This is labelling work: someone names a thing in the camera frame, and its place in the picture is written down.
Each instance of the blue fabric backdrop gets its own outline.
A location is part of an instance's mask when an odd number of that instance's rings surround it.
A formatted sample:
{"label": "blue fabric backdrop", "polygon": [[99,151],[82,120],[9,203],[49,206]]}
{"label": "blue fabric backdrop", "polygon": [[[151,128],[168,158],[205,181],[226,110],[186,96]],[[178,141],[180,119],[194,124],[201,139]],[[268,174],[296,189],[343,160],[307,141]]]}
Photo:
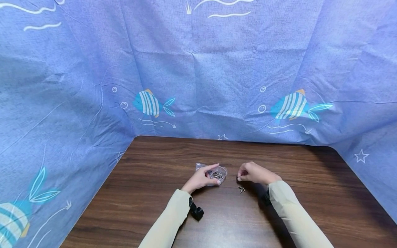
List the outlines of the blue fabric backdrop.
{"label": "blue fabric backdrop", "polygon": [[397,221],[395,13],[1,1],[0,247],[59,246],[137,135],[331,146]]}

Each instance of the striped fish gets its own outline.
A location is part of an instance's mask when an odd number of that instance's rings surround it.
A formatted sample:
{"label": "striped fish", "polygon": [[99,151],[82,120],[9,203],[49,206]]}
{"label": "striped fish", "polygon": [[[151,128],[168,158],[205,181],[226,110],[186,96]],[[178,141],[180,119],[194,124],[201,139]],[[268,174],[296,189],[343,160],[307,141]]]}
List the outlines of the striped fish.
{"label": "striped fish", "polygon": [[0,248],[12,248],[19,238],[26,236],[33,203],[46,202],[59,194],[58,190],[39,194],[45,178],[46,170],[43,167],[33,181],[28,200],[0,204]]}
{"label": "striped fish", "polygon": [[174,116],[175,114],[167,108],[175,101],[175,98],[168,100],[164,105],[158,102],[157,98],[150,90],[143,90],[137,94],[133,102],[134,106],[144,114],[158,117],[160,110],[164,109],[167,114]]}
{"label": "striped fish", "polygon": [[271,107],[271,114],[276,119],[289,120],[293,120],[299,116],[307,114],[310,119],[319,122],[320,119],[314,111],[325,110],[330,107],[332,107],[331,104],[317,104],[310,108],[307,104],[304,90],[300,89],[280,99],[280,101]]}

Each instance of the black object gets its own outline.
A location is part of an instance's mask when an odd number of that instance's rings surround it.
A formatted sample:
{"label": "black object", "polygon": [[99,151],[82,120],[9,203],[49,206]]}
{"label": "black object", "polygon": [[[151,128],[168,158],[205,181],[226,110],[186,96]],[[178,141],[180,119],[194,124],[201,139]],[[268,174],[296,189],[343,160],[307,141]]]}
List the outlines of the black object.
{"label": "black object", "polygon": [[267,191],[265,192],[265,194],[264,194],[261,198],[262,198],[262,200],[264,201],[266,207],[267,207],[267,206],[270,206],[270,205],[272,204],[272,202],[270,201],[270,193],[269,193],[269,190],[267,190]]}
{"label": "black object", "polygon": [[193,198],[189,198],[189,207],[190,214],[197,221],[200,221],[202,216],[204,215],[204,211],[200,207],[196,207],[196,204],[193,202]]}

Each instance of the left hand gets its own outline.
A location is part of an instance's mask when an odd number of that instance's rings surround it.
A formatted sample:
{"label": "left hand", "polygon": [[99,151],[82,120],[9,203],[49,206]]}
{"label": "left hand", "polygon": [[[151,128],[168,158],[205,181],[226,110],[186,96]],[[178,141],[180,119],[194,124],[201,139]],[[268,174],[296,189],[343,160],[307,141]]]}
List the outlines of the left hand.
{"label": "left hand", "polygon": [[181,190],[192,194],[196,189],[202,188],[206,185],[220,185],[221,182],[217,179],[211,179],[208,171],[215,169],[219,164],[208,165],[198,169],[193,176],[185,183]]}

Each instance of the brown tabletop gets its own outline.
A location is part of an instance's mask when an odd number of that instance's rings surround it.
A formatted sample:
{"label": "brown tabletop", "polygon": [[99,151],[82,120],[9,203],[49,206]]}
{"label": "brown tabletop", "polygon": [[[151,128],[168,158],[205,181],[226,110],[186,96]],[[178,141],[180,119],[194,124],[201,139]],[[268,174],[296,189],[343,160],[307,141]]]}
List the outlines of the brown tabletop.
{"label": "brown tabletop", "polygon": [[62,248],[138,247],[195,163],[221,163],[220,187],[193,194],[204,210],[188,216],[174,248],[289,248],[293,242],[263,188],[245,184],[238,167],[255,161],[278,173],[336,248],[396,248],[397,225],[331,148],[217,140],[137,137],[77,222]]}

